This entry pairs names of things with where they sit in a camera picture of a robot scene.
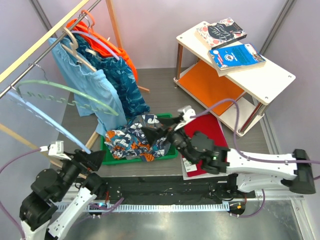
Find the light blue hanger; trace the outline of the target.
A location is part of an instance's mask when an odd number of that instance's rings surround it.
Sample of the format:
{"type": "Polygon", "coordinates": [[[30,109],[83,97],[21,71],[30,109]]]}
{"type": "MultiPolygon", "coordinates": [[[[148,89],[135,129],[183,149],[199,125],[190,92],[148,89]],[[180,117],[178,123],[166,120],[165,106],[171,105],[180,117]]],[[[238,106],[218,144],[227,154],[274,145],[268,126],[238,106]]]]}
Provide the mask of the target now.
{"type": "Polygon", "coordinates": [[[26,109],[28,112],[34,114],[38,119],[43,120],[46,124],[53,127],[59,133],[63,134],[69,140],[74,142],[78,147],[84,150],[87,154],[91,153],[91,150],[88,147],[86,147],[78,138],[76,138],[71,132],[69,132],[66,128],[64,128],[60,123],[56,122],[53,118],[51,118],[49,115],[47,115],[42,110],[37,108],[35,105],[30,103],[29,101],[25,101],[22,97],[20,97],[19,95],[13,92],[9,91],[5,95],[9,96],[10,100],[15,102],[18,106],[26,109]]]}

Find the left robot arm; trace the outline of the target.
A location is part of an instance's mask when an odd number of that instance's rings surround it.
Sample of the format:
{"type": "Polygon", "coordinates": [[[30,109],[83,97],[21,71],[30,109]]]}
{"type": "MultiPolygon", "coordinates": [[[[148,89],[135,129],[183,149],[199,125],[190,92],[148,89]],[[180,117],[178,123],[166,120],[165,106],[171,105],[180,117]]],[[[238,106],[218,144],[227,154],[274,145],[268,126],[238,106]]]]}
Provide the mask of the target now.
{"type": "Polygon", "coordinates": [[[74,153],[60,156],[60,171],[52,168],[42,170],[31,184],[32,192],[22,201],[19,210],[21,227],[26,240],[63,240],[81,213],[95,199],[102,199],[107,192],[107,184],[96,172],[102,166],[106,151],[85,151],[76,149],[74,153]],[[52,221],[70,187],[79,174],[86,171],[87,176],[81,184],[76,197],[52,221]]]}

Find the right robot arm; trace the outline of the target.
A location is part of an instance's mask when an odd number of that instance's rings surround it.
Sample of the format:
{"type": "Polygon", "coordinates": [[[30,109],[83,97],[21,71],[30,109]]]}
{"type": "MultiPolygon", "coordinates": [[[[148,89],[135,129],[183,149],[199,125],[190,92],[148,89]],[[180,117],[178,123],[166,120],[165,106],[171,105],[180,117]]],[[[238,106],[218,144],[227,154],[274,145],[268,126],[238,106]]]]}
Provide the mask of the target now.
{"type": "Polygon", "coordinates": [[[189,137],[187,122],[181,117],[162,118],[159,128],[142,127],[149,143],[162,137],[191,164],[212,175],[227,174],[226,193],[233,198],[259,189],[288,189],[300,195],[316,193],[312,163],[303,149],[288,154],[260,154],[218,146],[207,135],[196,131],[189,137]]]}

